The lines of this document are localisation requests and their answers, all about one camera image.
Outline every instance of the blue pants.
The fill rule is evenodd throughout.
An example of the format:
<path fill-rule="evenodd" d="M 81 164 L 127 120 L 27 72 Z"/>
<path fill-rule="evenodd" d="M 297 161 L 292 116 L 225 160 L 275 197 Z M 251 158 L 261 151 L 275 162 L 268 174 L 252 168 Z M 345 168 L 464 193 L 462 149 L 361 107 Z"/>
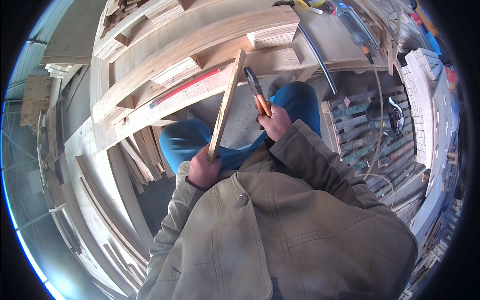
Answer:
<path fill-rule="evenodd" d="M 293 82 L 280 88 L 270 101 L 285 108 L 292 122 L 301 119 L 322 137 L 318 100 L 313 87 L 303 82 Z M 219 147 L 218 152 L 222 155 L 221 171 L 239 169 L 266 137 L 266 132 L 261 133 L 249 147 L 241 150 Z M 167 126 L 160 135 L 160 146 L 176 174 L 180 163 L 191 160 L 211 139 L 212 134 L 205 122 L 190 119 Z"/>

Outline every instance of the wooden crate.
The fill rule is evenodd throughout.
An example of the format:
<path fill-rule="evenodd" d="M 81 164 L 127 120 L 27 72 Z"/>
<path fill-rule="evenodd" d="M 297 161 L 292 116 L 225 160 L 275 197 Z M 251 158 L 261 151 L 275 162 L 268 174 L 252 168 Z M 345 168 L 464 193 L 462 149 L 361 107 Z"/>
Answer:
<path fill-rule="evenodd" d="M 414 142 L 412 119 L 409 103 L 403 86 L 383 91 L 383 98 L 392 97 L 403 109 L 405 123 L 402 136 L 392 139 L 385 136 L 377 157 L 378 168 L 372 174 L 381 174 L 387 177 L 397 190 L 407 182 L 407 177 L 414 171 Z M 322 113 L 328 127 L 333 151 L 339 153 L 342 161 L 352 166 L 356 174 L 363 174 L 373 159 L 375 147 L 378 143 L 378 133 L 368 129 L 365 114 L 370 103 L 378 98 L 378 92 L 368 92 L 352 95 L 346 98 L 322 102 Z M 377 198 L 382 198 L 391 192 L 390 185 L 379 177 L 367 178 L 369 189 Z"/>

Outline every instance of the shoe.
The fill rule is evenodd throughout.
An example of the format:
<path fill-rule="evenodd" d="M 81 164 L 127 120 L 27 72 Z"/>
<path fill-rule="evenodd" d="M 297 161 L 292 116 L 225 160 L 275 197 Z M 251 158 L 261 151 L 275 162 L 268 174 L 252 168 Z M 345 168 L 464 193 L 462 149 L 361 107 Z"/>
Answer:
<path fill-rule="evenodd" d="M 268 101 L 272 96 L 275 96 L 276 92 L 280 89 L 277 84 L 271 84 L 267 89 Z"/>
<path fill-rule="evenodd" d="M 193 108 L 187 110 L 187 120 L 190 119 L 201 119 L 198 112 Z"/>

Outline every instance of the jacket button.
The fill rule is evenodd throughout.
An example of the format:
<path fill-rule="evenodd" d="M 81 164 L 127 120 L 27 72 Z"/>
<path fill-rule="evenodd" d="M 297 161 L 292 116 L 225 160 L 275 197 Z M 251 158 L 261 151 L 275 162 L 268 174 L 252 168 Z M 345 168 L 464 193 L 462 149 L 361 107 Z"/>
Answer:
<path fill-rule="evenodd" d="M 238 199 L 238 203 L 240 206 L 245 206 L 248 202 L 247 194 L 241 194 Z"/>

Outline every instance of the electric cord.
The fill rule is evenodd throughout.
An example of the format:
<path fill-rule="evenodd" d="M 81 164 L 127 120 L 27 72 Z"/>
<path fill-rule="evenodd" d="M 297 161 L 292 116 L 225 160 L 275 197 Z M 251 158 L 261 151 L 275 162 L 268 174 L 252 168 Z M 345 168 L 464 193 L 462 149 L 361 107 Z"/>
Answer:
<path fill-rule="evenodd" d="M 393 189 L 393 184 L 390 182 L 390 180 L 388 180 L 385 176 L 377 175 L 377 174 L 359 174 L 359 175 L 355 175 L 355 177 L 359 177 L 359 176 L 362 176 L 362 175 L 365 175 L 363 180 L 365 180 L 365 178 L 367 178 L 368 176 L 375 176 L 375 177 L 382 178 L 383 180 L 385 180 L 390 185 L 390 188 L 392 188 L 392 192 L 393 192 L 393 194 L 392 194 L 392 206 L 390 207 L 390 210 L 392 210 L 393 209 L 393 203 L 395 203 L 395 190 Z"/>
<path fill-rule="evenodd" d="M 375 78 L 377 79 L 377 84 L 378 84 L 378 93 L 380 95 L 380 132 L 378 134 L 378 142 L 377 142 L 377 148 L 375 149 L 375 153 L 373 154 L 373 160 L 370 163 L 370 166 L 368 167 L 367 173 L 365 173 L 365 176 L 363 177 L 363 180 L 365 180 L 370 172 L 372 171 L 373 164 L 377 161 L 377 156 L 378 152 L 380 151 L 380 145 L 382 144 L 382 134 L 383 134 L 383 122 L 384 122 L 384 96 L 382 94 L 382 87 L 380 86 L 380 78 L 378 78 L 378 72 L 377 69 L 375 68 L 375 65 L 372 64 L 373 71 L 375 72 Z"/>

